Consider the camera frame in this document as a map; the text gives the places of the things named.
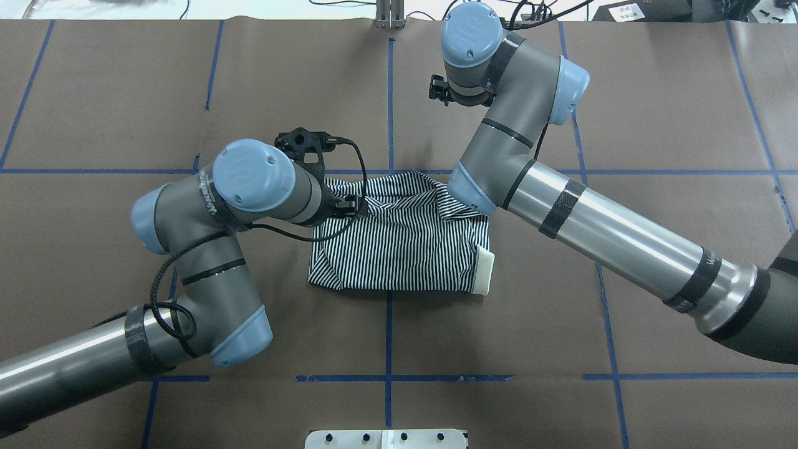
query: black and white striped cloth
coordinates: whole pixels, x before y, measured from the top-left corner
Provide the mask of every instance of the black and white striped cloth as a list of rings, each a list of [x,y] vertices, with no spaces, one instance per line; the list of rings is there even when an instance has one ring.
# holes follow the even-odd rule
[[[327,179],[339,196],[360,193],[362,183]],[[449,196],[446,184],[421,172],[369,179],[367,195],[368,217],[341,236],[313,243],[308,282],[336,290],[487,294],[493,258],[485,215],[462,205]],[[346,220],[329,219],[314,236],[330,235]]]

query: silver metal tube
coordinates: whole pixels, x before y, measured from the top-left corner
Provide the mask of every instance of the silver metal tube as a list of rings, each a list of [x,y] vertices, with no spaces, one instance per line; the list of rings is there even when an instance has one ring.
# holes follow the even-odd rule
[[[523,175],[508,211],[539,228],[553,209],[558,214],[569,181],[574,183],[536,162]],[[562,223],[555,238],[663,300],[679,295],[706,264],[701,246],[592,189],[585,188],[573,201],[570,211],[559,213]],[[754,265],[720,260],[709,289],[685,312],[703,333],[714,331],[737,311],[756,276]]]
[[[169,310],[161,313],[168,316]],[[128,351],[124,323],[123,317],[0,364],[0,428],[24,427],[143,379]],[[150,311],[144,331],[164,364],[188,359]]]

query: robotic arm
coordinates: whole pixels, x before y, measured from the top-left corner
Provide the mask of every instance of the robotic arm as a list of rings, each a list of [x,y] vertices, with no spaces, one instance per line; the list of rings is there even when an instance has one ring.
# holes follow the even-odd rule
[[[543,127],[568,119],[590,78],[506,32],[484,3],[452,10],[440,49],[448,81],[433,75],[430,98],[490,106],[452,173],[452,196],[486,215],[514,213],[692,316],[728,348],[798,364],[796,236],[770,268],[734,264],[530,158]]]
[[[162,303],[153,293],[146,306],[0,364],[0,438],[193,357],[226,367],[269,345],[271,327],[235,233],[263,227],[251,224],[263,217],[314,226],[365,211],[364,201],[333,197],[323,180],[322,153],[352,141],[300,128],[275,144],[234,141],[212,165],[134,204],[136,235],[150,251],[171,254],[185,294]],[[306,153],[318,162],[306,163]]]

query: light blue cap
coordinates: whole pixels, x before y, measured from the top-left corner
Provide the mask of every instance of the light blue cap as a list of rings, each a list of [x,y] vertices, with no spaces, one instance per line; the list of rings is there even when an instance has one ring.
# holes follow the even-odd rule
[[[460,161],[457,162],[457,168],[454,169],[452,177],[449,178],[446,190],[455,200],[476,210],[478,213],[490,215],[496,211],[496,205],[488,198],[488,195],[485,195],[480,186],[474,182]]]
[[[158,234],[155,231],[155,207],[158,204],[160,192],[167,185],[161,185],[158,189],[136,200],[136,203],[133,204],[133,209],[130,211],[130,223],[133,225],[133,232],[144,243],[146,249],[161,255],[166,254],[166,250],[158,241]]]
[[[266,349],[271,343],[271,338],[271,326],[269,319],[266,318],[266,307],[261,305],[255,313],[250,315],[211,351],[211,361],[221,368],[240,364]]]
[[[451,66],[478,66],[490,59],[504,38],[496,12],[482,2],[468,2],[444,18],[440,30],[440,53]]]
[[[241,139],[225,147],[213,163],[213,183],[231,206],[266,212],[281,205],[294,190],[291,160],[274,146]]]
[[[559,75],[557,76],[557,93],[551,108],[550,123],[562,125],[574,112],[574,108],[582,100],[591,75],[587,70],[559,56]]]

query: white label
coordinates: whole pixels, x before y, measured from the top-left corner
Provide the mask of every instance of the white label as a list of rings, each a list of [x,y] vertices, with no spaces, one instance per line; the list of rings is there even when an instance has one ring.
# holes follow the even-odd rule
[[[612,18],[615,19],[616,22],[630,22],[646,17],[637,3],[607,8],[607,10],[610,11]]]

